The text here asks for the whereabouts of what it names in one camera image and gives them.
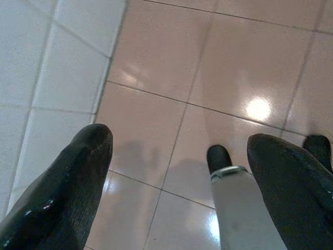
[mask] black boot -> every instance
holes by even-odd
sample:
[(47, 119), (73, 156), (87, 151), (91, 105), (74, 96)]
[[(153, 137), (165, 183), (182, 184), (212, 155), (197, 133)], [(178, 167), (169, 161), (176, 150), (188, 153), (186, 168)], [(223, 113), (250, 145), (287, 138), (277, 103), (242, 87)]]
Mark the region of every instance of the black boot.
[(214, 145), (208, 149), (207, 163), (210, 174), (233, 165), (228, 151), (221, 145)]
[(311, 134), (303, 142), (303, 148), (309, 151), (328, 171), (331, 167), (331, 144), (323, 135)]

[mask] white floor tile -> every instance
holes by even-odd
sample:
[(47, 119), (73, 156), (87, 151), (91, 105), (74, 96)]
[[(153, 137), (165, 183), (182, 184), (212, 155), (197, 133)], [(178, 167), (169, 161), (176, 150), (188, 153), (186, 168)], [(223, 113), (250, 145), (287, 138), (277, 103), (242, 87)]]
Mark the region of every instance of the white floor tile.
[(89, 114), (33, 110), (29, 117), (14, 189), (31, 184), (56, 159), (75, 134), (89, 124)]
[(111, 56), (126, 0), (59, 0), (56, 19), (107, 56)]
[(24, 1), (0, 1), (0, 9), (0, 103), (29, 106), (49, 20)]
[(91, 113), (109, 59), (53, 25), (33, 105)]
[(28, 109), (0, 107), (0, 190), (11, 191)]

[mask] black shoe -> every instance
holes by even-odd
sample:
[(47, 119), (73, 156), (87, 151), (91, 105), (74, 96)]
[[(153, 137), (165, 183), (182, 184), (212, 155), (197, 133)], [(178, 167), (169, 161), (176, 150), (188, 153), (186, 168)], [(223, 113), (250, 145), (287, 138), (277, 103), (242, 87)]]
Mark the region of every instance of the black shoe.
[(221, 145), (214, 145), (208, 149), (207, 163), (210, 173), (233, 165), (228, 151)]
[(303, 142), (303, 148), (309, 151), (328, 171), (331, 167), (331, 144), (323, 135), (311, 134)]

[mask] black rubber boot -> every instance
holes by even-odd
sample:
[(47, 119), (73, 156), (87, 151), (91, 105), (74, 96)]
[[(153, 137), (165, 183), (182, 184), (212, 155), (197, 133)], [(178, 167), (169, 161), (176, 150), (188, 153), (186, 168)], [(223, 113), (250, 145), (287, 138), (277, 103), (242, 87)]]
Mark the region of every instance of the black rubber boot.
[(323, 135), (311, 134), (303, 142), (303, 148), (309, 151), (328, 171), (331, 167), (331, 144)]
[(214, 145), (208, 149), (207, 163), (210, 173), (233, 165), (228, 151), (221, 145)]

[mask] beige tile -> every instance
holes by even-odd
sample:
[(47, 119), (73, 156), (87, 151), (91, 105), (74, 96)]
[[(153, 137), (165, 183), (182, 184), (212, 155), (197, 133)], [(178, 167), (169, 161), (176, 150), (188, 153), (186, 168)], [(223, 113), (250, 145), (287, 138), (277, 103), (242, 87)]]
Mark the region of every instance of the beige tile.
[(185, 108), (164, 97), (107, 83), (97, 123), (113, 133), (110, 168), (160, 187)]
[(217, 11), (224, 14), (312, 29), (321, 0), (219, 0)]
[(318, 29), (320, 31), (333, 33), (333, 0), (326, 0)]
[(286, 129), (333, 141), (333, 36), (316, 34)]
[(96, 250), (143, 249), (159, 190), (109, 173), (86, 245)]
[(220, 250), (215, 210), (162, 192), (145, 250)]
[(248, 137), (256, 133), (278, 136), (279, 132), (278, 129), (189, 105), (163, 189), (214, 207), (206, 163), (209, 146), (225, 146), (234, 165), (249, 168)]
[(303, 142), (305, 140), (304, 135), (294, 134), (287, 131), (283, 131), (281, 138), (299, 147), (303, 145)]
[(190, 102), (282, 127), (310, 32), (215, 15)]
[(208, 11), (215, 10), (215, 4), (218, 0), (154, 0), (155, 2), (174, 4), (194, 9), (202, 9)]
[(108, 80), (185, 101), (211, 15), (132, 1)]

